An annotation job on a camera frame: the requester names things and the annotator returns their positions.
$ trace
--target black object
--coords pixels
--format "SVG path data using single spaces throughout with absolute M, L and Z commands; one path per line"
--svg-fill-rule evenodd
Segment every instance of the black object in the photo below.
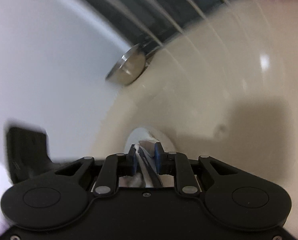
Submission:
M 133 147 L 104 162 L 85 157 L 18 182 L 1 199 L 14 226 L 0 240 L 294 240 L 282 228 L 291 200 L 280 186 L 211 157 L 166 153 L 160 143 L 155 158 L 159 174 L 174 176 L 174 187 L 118 187 L 118 177 L 136 171 Z
M 44 131 L 12 126 L 6 134 L 6 147 L 10 178 L 14 184 L 59 167 L 48 157 Z

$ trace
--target white wall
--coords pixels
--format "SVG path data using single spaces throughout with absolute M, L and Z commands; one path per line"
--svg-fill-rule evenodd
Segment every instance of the white wall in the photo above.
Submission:
M 88 155 L 129 49 L 82 0 L 0 0 L 0 161 L 9 119 L 46 129 L 50 155 Z

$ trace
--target white sink basin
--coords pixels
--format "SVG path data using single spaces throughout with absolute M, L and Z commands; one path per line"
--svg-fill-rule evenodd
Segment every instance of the white sink basin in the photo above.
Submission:
M 298 0 L 235 0 L 174 39 L 124 88 L 95 141 L 123 151 L 132 129 L 166 133 L 189 158 L 208 154 L 284 187 L 298 237 Z

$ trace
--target circular cap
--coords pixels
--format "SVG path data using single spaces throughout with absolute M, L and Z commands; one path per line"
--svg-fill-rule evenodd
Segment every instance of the circular cap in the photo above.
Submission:
M 139 44 L 134 45 L 116 62 L 105 79 L 120 85 L 129 85 L 140 76 L 145 63 L 144 52 Z
M 247 208 L 259 208 L 269 201 L 268 194 L 256 187 L 241 187 L 232 193 L 232 199 L 238 205 Z
M 144 196 L 144 197 L 150 197 L 151 196 L 151 193 L 150 192 L 144 192 L 142 194 L 142 196 Z
M 60 193 L 49 187 L 33 188 L 24 195 L 24 202 L 33 208 L 46 208 L 60 200 Z
M 259 230 L 283 224 L 291 199 L 280 186 L 250 174 L 218 176 L 204 203 L 226 225 Z
M 9 188 L 0 206 L 5 217 L 19 227 L 49 229 L 78 217 L 88 204 L 86 191 L 67 177 L 46 175 Z
M 10 240 L 20 240 L 20 237 L 19 236 L 11 236 Z
M 182 188 L 182 191 L 185 194 L 194 194 L 194 193 L 198 192 L 198 189 L 194 186 L 185 186 Z
M 107 194 L 111 191 L 111 189 L 107 186 L 99 186 L 95 188 L 95 192 L 98 194 Z

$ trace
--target screw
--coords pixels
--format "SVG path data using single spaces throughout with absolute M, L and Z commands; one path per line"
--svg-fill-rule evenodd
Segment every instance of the screw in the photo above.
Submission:
M 194 186 L 185 186 L 182 188 L 182 191 L 185 194 L 194 194 L 194 193 L 198 192 L 198 189 Z
M 142 194 L 142 196 L 144 196 L 144 197 L 150 197 L 151 196 L 151 193 L 150 192 L 145 192 L 145 193 Z
M 111 191 L 111 189 L 107 186 L 99 186 L 95 188 L 95 192 L 98 194 L 107 194 Z

